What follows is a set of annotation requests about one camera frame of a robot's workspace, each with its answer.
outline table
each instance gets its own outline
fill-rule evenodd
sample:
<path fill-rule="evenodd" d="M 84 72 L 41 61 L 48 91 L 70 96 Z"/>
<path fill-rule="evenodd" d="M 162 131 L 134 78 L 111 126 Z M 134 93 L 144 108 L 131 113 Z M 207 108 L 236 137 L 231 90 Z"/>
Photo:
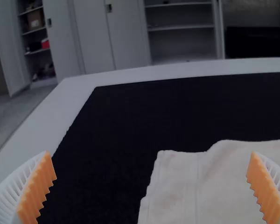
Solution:
<path fill-rule="evenodd" d="M 63 80 L 0 150 L 0 182 L 22 163 L 47 150 L 54 154 L 97 86 L 184 77 L 280 72 L 280 58 L 178 63 L 83 75 Z"/>

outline towel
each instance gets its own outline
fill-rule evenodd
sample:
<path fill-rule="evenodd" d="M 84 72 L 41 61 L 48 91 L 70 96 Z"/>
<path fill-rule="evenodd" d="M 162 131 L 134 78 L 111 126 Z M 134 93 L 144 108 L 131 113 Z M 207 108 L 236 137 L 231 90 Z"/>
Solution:
<path fill-rule="evenodd" d="M 159 151 L 138 224 L 265 224 L 246 182 L 252 151 L 280 165 L 280 140 L 222 140 L 203 153 Z"/>

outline black foam mat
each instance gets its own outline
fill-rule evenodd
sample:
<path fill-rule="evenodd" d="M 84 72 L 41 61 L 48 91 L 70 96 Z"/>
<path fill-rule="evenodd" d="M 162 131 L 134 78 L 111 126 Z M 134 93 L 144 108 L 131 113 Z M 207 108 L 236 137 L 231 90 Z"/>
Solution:
<path fill-rule="evenodd" d="M 57 180 L 37 220 L 135 224 L 159 150 L 224 139 L 280 139 L 280 73 L 98 87 L 52 158 Z"/>

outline red box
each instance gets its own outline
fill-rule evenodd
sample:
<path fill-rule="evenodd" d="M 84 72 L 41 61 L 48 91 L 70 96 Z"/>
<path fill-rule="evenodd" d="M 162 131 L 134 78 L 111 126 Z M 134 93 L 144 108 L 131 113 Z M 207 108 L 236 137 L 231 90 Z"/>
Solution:
<path fill-rule="evenodd" d="M 48 49 L 50 48 L 50 42 L 48 38 L 45 38 L 42 40 L 42 48 L 43 49 Z"/>

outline white shelving unit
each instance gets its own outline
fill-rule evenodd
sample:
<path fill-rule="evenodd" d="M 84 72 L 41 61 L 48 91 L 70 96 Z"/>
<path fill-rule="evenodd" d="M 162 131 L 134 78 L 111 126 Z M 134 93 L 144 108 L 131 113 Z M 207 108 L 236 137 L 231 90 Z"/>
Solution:
<path fill-rule="evenodd" d="M 46 67 L 48 64 L 52 64 L 52 56 L 50 48 L 35 48 L 35 50 L 28 51 L 27 47 L 32 44 L 38 43 L 40 46 L 41 40 L 48 37 L 47 27 L 45 25 L 44 19 L 44 7 L 42 1 L 36 0 L 32 8 L 28 9 L 30 0 L 16 0 L 17 1 L 17 10 L 18 18 L 21 28 L 21 40 L 24 48 L 24 56 L 27 64 L 28 72 L 30 74 L 30 79 L 34 74 L 37 74 L 40 70 Z M 31 13 L 38 12 L 42 17 L 42 27 L 30 30 L 28 25 L 28 16 Z M 31 88 L 57 84 L 57 79 L 55 76 L 46 76 L 42 75 L 36 81 L 31 81 Z"/>
<path fill-rule="evenodd" d="M 152 64 L 220 58 L 216 3 L 216 0 L 144 0 Z"/>

